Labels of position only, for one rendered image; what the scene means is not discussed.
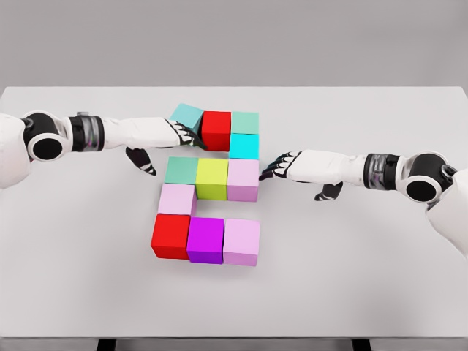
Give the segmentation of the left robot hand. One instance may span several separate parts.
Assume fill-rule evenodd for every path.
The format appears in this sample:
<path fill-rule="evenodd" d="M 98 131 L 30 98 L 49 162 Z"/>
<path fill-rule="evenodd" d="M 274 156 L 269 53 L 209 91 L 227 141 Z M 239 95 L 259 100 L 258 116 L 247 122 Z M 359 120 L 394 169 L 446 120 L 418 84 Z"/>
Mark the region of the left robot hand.
<path fill-rule="evenodd" d="M 140 170 L 156 175 L 156 170 L 147 153 L 148 148 L 175 148 L 177 146 L 196 146 L 207 149 L 202 139 L 181 122 L 166 118 L 133 118 L 125 120 L 123 144 L 126 155 Z"/>

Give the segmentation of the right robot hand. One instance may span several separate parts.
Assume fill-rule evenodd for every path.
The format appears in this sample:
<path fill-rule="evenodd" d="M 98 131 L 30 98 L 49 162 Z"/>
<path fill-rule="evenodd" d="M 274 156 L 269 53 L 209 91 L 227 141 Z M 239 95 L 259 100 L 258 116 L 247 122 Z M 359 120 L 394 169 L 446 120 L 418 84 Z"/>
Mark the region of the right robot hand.
<path fill-rule="evenodd" d="M 343 187 L 341 164 L 347 156 L 330 151 L 290 151 L 278 156 L 259 175 L 259 180 L 284 178 L 298 183 L 322 184 L 315 201 L 335 200 Z"/>

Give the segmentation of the light blue block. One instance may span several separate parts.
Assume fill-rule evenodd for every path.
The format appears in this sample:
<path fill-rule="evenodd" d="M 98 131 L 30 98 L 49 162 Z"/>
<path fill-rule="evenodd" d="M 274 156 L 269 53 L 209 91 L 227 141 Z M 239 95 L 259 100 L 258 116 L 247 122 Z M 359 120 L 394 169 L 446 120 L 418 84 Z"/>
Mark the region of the light blue block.
<path fill-rule="evenodd" d="M 204 110 L 200 108 L 180 103 L 170 116 L 170 120 L 183 124 L 198 135 L 203 114 Z"/>

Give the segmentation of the teal green block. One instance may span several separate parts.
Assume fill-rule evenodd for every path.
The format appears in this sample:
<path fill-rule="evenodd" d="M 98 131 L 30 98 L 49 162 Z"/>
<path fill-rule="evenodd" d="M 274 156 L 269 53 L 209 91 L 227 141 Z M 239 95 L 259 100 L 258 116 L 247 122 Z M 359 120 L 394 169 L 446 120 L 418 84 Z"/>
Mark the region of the teal green block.
<path fill-rule="evenodd" d="M 257 135 L 259 133 L 259 113 L 233 111 L 231 113 L 231 132 L 233 134 Z"/>
<path fill-rule="evenodd" d="M 170 156 L 167 162 L 165 183 L 195 185 L 197 157 Z"/>

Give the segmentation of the red block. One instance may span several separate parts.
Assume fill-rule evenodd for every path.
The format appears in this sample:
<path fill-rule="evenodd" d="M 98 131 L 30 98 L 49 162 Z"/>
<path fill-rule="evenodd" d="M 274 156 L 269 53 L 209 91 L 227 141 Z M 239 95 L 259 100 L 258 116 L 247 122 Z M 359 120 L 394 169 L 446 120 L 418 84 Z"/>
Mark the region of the red block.
<path fill-rule="evenodd" d="M 201 124 L 201 136 L 208 151 L 229 151 L 231 112 L 205 111 Z"/>
<path fill-rule="evenodd" d="M 157 214 L 151 248 L 158 258 L 188 260 L 186 245 L 191 216 Z"/>

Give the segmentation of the pink block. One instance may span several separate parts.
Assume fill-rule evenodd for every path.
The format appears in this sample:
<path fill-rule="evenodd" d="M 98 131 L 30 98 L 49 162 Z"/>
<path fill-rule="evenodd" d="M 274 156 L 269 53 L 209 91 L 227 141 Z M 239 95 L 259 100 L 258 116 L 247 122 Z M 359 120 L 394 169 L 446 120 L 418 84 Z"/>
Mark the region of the pink block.
<path fill-rule="evenodd" d="M 192 184 L 162 185 L 158 212 L 193 216 L 196 213 L 197 195 Z"/>
<path fill-rule="evenodd" d="M 256 266 L 260 247 L 260 223 L 248 219 L 226 219 L 223 261 L 228 265 Z"/>
<path fill-rule="evenodd" d="M 229 159 L 227 199 L 229 201 L 256 202 L 259 187 L 258 159 Z"/>

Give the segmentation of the yellow green block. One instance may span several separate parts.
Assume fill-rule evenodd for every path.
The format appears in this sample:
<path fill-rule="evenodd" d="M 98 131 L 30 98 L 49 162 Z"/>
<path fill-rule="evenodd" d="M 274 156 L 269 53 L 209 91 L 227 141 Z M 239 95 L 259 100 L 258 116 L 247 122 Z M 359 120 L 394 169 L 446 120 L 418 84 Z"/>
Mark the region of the yellow green block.
<path fill-rule="evenodd" d="M 227 159 L 199 158 L 195 188 L 199 200 L 227 200 Z"/>

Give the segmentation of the cyan block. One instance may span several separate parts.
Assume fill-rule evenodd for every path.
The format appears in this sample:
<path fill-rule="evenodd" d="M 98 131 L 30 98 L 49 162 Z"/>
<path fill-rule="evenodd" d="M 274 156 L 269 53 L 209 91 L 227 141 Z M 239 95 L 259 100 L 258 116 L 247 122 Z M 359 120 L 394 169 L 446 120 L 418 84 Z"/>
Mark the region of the cyan block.
<path fill-rule="evenodd" d="M 259 135 L 232 133 L 229 158 L 259 159 Z"/>

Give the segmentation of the magenta block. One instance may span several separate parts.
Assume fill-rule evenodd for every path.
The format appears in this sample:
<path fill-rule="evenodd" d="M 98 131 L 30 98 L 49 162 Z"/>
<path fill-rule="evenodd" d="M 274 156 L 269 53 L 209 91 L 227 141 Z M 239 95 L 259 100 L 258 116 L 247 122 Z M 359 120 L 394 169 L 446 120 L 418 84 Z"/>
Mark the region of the magenta block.
<path fill-rule="evenodd" d="M 224 220 L 193 216 L 186 251 L 191 263 L 223 263 Z"/>

